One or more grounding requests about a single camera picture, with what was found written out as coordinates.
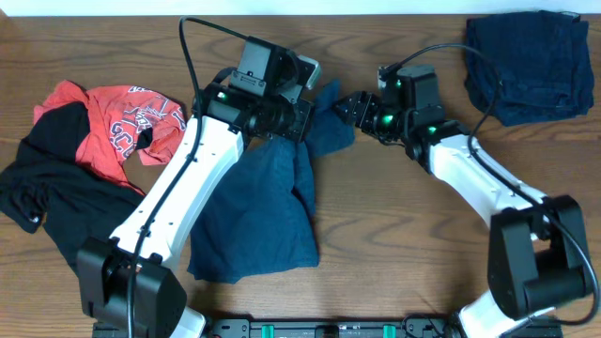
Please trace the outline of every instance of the wood grain surface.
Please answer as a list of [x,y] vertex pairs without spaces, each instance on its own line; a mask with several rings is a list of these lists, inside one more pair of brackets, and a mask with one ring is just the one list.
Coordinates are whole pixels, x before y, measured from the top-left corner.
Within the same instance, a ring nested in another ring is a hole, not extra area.
[[[465,16],[213,17],[215,23],[269,39],[318,60],[321,82],[342,80],[343,93],[377,90],[376,69],[425,46],[461,41]],[[595,80],[601,74],[601,17],[591,23]],[[193,60],[206,83],[235,66],[241,43],[202,26],[187,26]],[[481,118],[463,87],[462,53],[425,54],[439,76],[450,117],[473,127]],[[32,109],[63,79],[87,88],[140,85],[189,103],[190,77],[176,17],[0,18],[0,168],[15,157],[32,127]],[[594,90],[601,100],[599,86]],[[582,206],[593,262],[601,270],[601,110],[555,123],[503,128],[489,120],[483,146],[521,179],[550,195],[569,193]],[[126,168],[146,191],[162,167]],[[256,318],[400,317],[447,314],[487,289],[487,230],[448,186],[429,177],[403,150],[358,135],[350,148],[315,163],[318,269],[244,278],[234,285],[177,276],[190,305],[209,315]],[[576,318],[590,299],[559,311]],[[88,337],[75,275],[43,230],[26,234],[0,215],[0,336]],[[601,319],[564,328],[569,337],[601,336]]]

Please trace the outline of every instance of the black cable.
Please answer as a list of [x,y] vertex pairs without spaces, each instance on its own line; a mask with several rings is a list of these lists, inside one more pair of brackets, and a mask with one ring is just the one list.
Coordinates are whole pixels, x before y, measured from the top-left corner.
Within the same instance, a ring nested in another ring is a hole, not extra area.
[[196,129],[196,134],[194,136],[194,143],[193,143],[192,149],[190,150],[190,154],[188,154],[188,156],[186,157],[186,161],[182,164],[181,168],[179,168],[179,171],[177,171],[177,174],[174,176],[171,183],[169,183],[169,186],[167,186],[167,189],[165,189],[161,198],[157,202],[157,205],[152,209],[152,211],[148,215],[148,219],[146,220],[144,225],[140,228],[140,235],[138,237],[138,240],[135,243],[135,249],[133,250],[133,254],[131,256],[131,270],[130,270],[130,275],[128,278],[128,288],[127,288],[127,295],[126,295],[127,312],[128,312],[128,336],[130,338],[133,338],[135,336],[134,314],[133,314],[133,290],[135,288],[136,269],[137,269],[138,259],[140,258],[140,251],[142,250],[142,243],[144,242],[144,239],[148,236],[148,229],[150,228],[150,225],[154,221],[155,216],[159,212],[159,209],[161,209],[162,204],[165,202],[165,200],[169,196],[169,193],[171,193],[171,191],[174,189],[174,187],[176,186],[179,179],[183,176],[184,172],[186,171],[186,169],[188,168],[190,163],[192,163],[192,161],[194,161],[194,154],[196,153],[196,150],[198,150],[198,147],[200,145],[200,136],[201,136],[201,131],[202,131],[202,111],[201,111],[202,110],[202,96],[201,96],[202,91],[200,90],[200,87],[198,86],[198,79],[196,78],[196,72],[194,71],[194,65],[193,65],[192,59],[190,58],[190,53],[188,52],[188,45],[186,44],[186,38],[184,36],[183,24],[187,21],[194,22],[194,23],[201,23],[203,25],[206,25],[211,28],[215,28],[217,30],[225,32],[227,34],[233,35],[237,38],[246,39],[246,36],[244,36],[238,32],[235,32],[231,29],[221,27],[215,23],[209,23],[204,20],[200,20],[200,19],[197,19],[194,17],[189,17],[189,16],[184,16],[179,19],[179,42],[181,44],[181,49],[184,53],[184,57],[186,59],[186,65],[188,66],[188,71],[190,72],[190,77],[192,78],[192,84],[194,87],[194,95],[196,97],[196,112],[194,112],[194,117],[198,121],[198,127]]
[[584,251],[582,250],[582,247],[580,246],[580,244],[578,244],[578,242],[574,239],[574,236],[570,233],[570,231],[567,229],[567,227],[560,222],[555,216],[553,216],[545,207],[543,207],[540,203],[538,203],[538,201],[536,201],[534,198],[532,198],[531,196],[529,196],[528,194],[526,194],[525,192],[523,192],[519,187],[514,186],[511,182],[509,182],[507,179],[505,179],[505,177],[501,176],[499,173],[497,173],[492,167],[490,167],[484,160],[482,160],[482,158],[480,158],[480,156],[478,155],[478,152],[476,149],[473,148],[473,138],[476,135],[476,133],[478,132],[478,130],[480,129],[480,127],[482,127],[482,125],[485,123],[486,119],[492,115],[492,113],[494,112],[494,108],[497,104],[497,101],[499,99],[499,95],[501,93],[501,76],[499,75],[499,71],[497,70],[497,68],[495,67],[495,64],[492,62],[492,60],[490,60],[488,57],[486,57],[484,54],[482,54],[480,51],[471,48],[470,46],[467,46],[465,44],[462,43],[442,43],[442,44],[438,44],[438,45],[433,45],[433,46],[429,46],[426,47],[422,50],[420,50],[419,52],[412,54],[411,56],[409,56],[408,58],[406,58],[405,60],[401,61],[401,62],[397,62],[393,65],[390,65],[389,67],[387,67],[386,69],[384,69],[384,72],[382,74],[380,74],[382,79],[386,79],[386,77],[388,77],[388,75],[391,72],[397,71],[399,70],[401,67],[403,67],[403,65],[405,65],[406,63],[408,63],[410,60],[412,60],[413,58],[424,54],[426,52],[429,51],[434,51],[437,49],[441,49],[441,48],[461,48],[464,49],[468,52],[474,53],[476,54],[478,57],[482,58],[493,70],[495,73],[495,78],[496,78],[496,84],[495,84],[495,92],[493,95],[492,100],[490,101],[490,104],[488,105],[488,107],[485,110],[485,114],[482,117],[482,119],[478,122],[478,124],[476,125],[476,127],[471,131],[470,135],[468,136],[468,150],[470,151],[471,156],[480,164],[482,165],[483,168],[485,168],[487,170],[487,172],[492,175],[494,178],[496,178],[499,182],[501,182],[503,185],[505,185],[509,190],[511,190],[513,193],[515,193],[516,195],[520,196],[521,198],[523,198],[525,201],[527,201],[528,203],[530,203],[537,211],[541,212],[541,214],[543,214],[545,217],[548,218],[548,221],[553,224],[561,233],[564,237],[567,238],[567,240],[570,242],[570,244],[574,247],[574,249],[578,252],[578,255],[580,256],[580,258],[582,258],[582,262],[584,263],[584,267],[586,269],[586,272],[588,272],[591,276],[591,282],[593,283],[593,306],[591,308],[591,311],[585,315],[584,317],[582,317],[581,319],[578,320],[561,320],[561,319],[556,319],[556,318],[550,318],[550,319],[539,319],[539,318],[535,318],[535,317],[530,317],[529,320],[533,321],[533,322],[552,322],[555,324],[559,324],[559,325],[567,325],[567,326],[577,326],[577,325],[584,325],[589,323],[591,320],[593,320],[593,318],[596,316],[598,309],[599,309],[599,283],[597,281],[597,276],[596,273],[594,271],[594,267],[593,264],[591,263],[591,260],[586,256],[586,254],[584,253]]

